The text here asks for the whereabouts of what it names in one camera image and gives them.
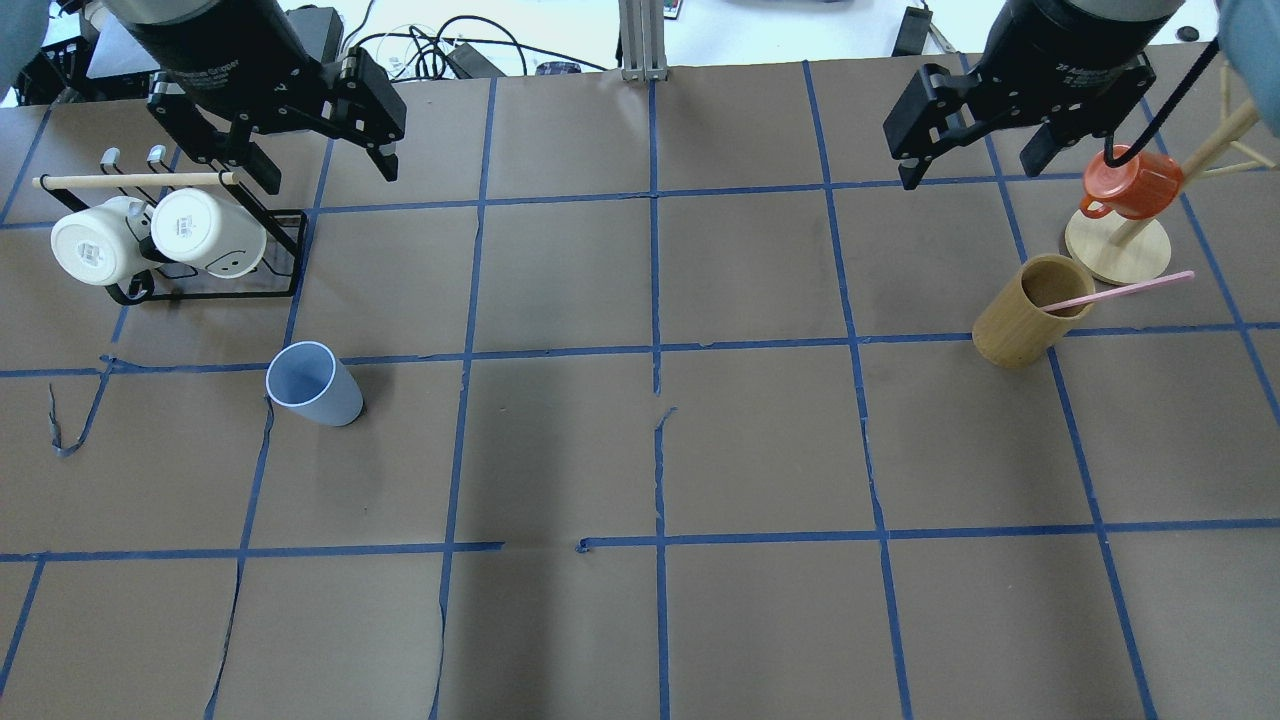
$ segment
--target round wooden base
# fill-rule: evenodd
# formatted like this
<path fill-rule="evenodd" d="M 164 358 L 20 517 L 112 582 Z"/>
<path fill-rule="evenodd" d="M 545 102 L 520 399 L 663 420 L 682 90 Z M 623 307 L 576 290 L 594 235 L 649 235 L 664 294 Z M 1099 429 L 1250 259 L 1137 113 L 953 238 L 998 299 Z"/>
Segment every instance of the round wooden base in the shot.
<path fill-rule="evenodd" d="M 1132 284 L 1158 278 L 1169 266 L 1169 233 L 1158 220 L 1152 220 L 1129 242 L 1111 242 L 1125 222 L 1115 213 L 1093 220 L 1076 210 L 1066 223 L 1066 251 L 1105 283 Z"/>

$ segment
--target mug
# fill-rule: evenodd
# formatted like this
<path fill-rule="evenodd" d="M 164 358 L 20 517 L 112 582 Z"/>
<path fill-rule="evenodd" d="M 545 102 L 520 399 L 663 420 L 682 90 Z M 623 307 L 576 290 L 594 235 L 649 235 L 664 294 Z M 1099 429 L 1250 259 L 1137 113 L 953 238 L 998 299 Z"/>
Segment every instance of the mug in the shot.
<path fill-rule="evenodd" d="M 150 205 L 122 195 L 58 220 L 49 243 L 70 277 L 86 284 L 113 286 L 160 266 L 142 254 L 151 220 Z"/>
<path fill-rule="evenodd" d="M 1084 265 L 1061 255 L 1037 255 L 978 316 L 973 343 L 995 365 L 1025 368 L 1079 325 L 1093 304 L 1052 313 L 1041 307 L 1092 295 L 1093 290 L 1093 275 Z"/>
<path fill-rule="evenodd" d="M 266 251 L 266 228 L 248 210 L 195 187 L 156 205 L 151 236 L 160 252 L 215 278 L 253 272 Z"/>
<path fill-rule="evenodd" d="M 1129 150 L 1117 145 L 1115 151 Z M 1098 152 L 1084 169 L 1084 200 L 1080 213 L 1097 220 L 1115 210 L 1121 218 L 1155 218 L 1178 197 L 1183 188 L 1183 169 L 1167 155 L 1139 152 L 1119 168 L 1112 168 Z"/>

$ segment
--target orange mug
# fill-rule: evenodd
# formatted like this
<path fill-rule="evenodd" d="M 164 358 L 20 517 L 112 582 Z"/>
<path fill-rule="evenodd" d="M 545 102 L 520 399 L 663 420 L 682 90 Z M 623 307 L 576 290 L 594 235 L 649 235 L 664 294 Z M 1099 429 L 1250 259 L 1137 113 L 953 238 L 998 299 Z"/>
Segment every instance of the orange mug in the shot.
<path fill-rule="evenodd" d="M 1117 155 L 1126 150 L 1125 145 L 1115 147 Z M 1133 160 L 1112 168 L 1098 152 L 1084 169 L 1080 213 L 1096 220 L 1115 210 L 1121 218 L 1146 220 L 1169 208 L 1181 188 L 1183 169 L 1167 155 L 1139 152 Z"/>

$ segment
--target black metal rack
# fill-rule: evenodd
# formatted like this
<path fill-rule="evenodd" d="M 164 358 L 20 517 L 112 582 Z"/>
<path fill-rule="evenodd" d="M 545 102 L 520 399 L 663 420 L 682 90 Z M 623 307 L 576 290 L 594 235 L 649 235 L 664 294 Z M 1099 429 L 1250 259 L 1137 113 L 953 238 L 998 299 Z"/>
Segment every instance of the black metal rack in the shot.
<path fill-rule="evenodd" d="M 109 163 L 106 160 L 109 156 L 111 156 L 110 151 L 108 151 L 108 155 L 104 155 L 104 163 L 100 165 L 102 176 L 52 177 L 44 174 L 36 178 L 35 184 L 54 196 L 72 211 L 81 211 L 90 208 L 87 202 L 73 192 L 73 188 L 114 187 L 124 195 L 129 195 L 125 188 L 133 187 L 145 195 L 147 200 L 151 200 L 151 196 L 142 187 L 172 190 L 175 187 L 218 186 L 236 199 L 266 229 L 269 236 L 268 247 L 259 266 L 236 279 L 214 278 L 207 272 L 166 258 L 155 247 L 148 236 L 143 240 L 142 255 L 148 260 L 163 263 L 163 265 L 151 270 L 142 270 L 133 275 L 128 287 L 120 287 L 120 284 L 106 286 L 106 293 L 111 296 L 111 300 L 120 305 L 138 305 L 141 302 L 160 300 L 292 297 L 297 292 L 300 269 L 302 266 L 302 251 L 306 242 L 306 213 L 302 210 L 268 210 L 248 187 L 241 182 L 237 173 L 232 170 L 174 173 L 160 161 L 160 165 L 165 170 L 169 170 L 168 173 L 157 172 L 155 164 L 148 163 L 152 174 L 111 174 L 108 173 L 106 168 L 115 168 L 115 165 L 114 161 Z M 225 286 L 227 283 L 234 283 L 237 288 L 210 290 Z"/>

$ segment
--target wooden cup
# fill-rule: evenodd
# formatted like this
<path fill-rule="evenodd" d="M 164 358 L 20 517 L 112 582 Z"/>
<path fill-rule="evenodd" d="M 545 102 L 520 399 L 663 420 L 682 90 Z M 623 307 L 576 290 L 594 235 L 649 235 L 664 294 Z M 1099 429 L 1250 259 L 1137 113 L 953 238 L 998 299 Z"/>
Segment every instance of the wooden cup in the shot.
<path fill-rule="evenodd" d="M 1093 277 L 1084 265 L 1061 255 L 1032 258 L 978 316 L 973 343 L 1001 368 L 1025 368 L 1093 307 L 1089 304 L 1046 313 L 1041 306 L 1092 292 Z"/>

